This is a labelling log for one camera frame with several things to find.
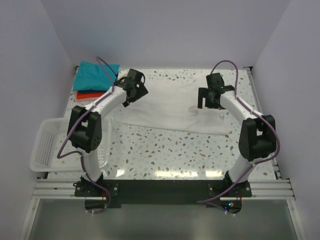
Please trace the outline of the white t-shirt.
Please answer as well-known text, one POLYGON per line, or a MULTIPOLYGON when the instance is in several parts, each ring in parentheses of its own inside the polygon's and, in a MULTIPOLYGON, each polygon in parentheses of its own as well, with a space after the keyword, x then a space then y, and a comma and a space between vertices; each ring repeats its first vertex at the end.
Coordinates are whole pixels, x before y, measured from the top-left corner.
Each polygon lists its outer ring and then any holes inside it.
POLYGON ((188 79, 148 79, 145 87, 148 94, 124 109, 123 124, 198 134, 229 134, 226 110, 198 108, 198 90, 207 87, 203 73, 188 79))

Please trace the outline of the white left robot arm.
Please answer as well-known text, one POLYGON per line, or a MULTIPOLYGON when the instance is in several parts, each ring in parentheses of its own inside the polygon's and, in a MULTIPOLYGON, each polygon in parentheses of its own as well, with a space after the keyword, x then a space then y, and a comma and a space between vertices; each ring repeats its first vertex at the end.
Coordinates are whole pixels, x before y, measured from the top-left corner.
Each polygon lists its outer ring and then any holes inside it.
POLYGON ((97 183, 102 178, 98 147, 102 142, 103 119, 118 106, 128 107, 147 95, 145 80, 142 72, 131 68, 97 100, 84 107, 72 108, 66 138, 80 154, 86 181, 97 183))

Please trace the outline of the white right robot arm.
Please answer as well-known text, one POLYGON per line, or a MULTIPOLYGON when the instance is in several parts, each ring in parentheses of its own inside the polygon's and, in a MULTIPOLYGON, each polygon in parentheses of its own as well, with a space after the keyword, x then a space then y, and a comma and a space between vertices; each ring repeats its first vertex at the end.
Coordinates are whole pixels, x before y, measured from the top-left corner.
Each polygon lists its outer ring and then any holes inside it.
POLYGON ((220 73, 206 76, 207 87, 198 89, 197 107, 227 110, 241 125, 238 140, 239 157, 223 178, 224 188, 246 182, 255 165, 277 150, 276 123, 272 115, 255 111, 235 88, 226 85, 220 73))

